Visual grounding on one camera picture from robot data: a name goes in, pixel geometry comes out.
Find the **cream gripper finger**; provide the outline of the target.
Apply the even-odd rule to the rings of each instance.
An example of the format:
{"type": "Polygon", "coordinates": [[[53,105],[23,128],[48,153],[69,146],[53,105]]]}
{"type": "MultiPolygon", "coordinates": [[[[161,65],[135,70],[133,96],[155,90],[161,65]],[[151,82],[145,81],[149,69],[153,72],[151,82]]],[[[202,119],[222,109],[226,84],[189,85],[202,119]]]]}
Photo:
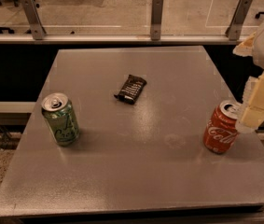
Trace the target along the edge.
{"type": "Polygon", "coordinates": [[[238,112],[235,128],[239,133],[251,133],[264,121],[264,72],[250,77],[245,83],[243,103],[238,112]]]}
{"type": "Polygon", "coordinates": [[[252,33],[233,49],[233,53],[241,57],[252,57],[256,33],[252,33]]]}

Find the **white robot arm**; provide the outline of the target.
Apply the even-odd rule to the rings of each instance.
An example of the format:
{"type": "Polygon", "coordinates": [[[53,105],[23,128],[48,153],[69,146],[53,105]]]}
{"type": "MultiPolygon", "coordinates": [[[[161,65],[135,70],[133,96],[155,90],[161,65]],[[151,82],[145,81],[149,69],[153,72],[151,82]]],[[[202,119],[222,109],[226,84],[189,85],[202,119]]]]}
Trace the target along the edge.
{"type": "Polygon", "coordinates": [[[264,22],[235,47],[233,53],[251,56],[253,63],[263,69],[259,77],[249,77],[243,91],[243,103],[239,108],[235,128],[239,133],[251,133],[264,121],[264,22]]]}

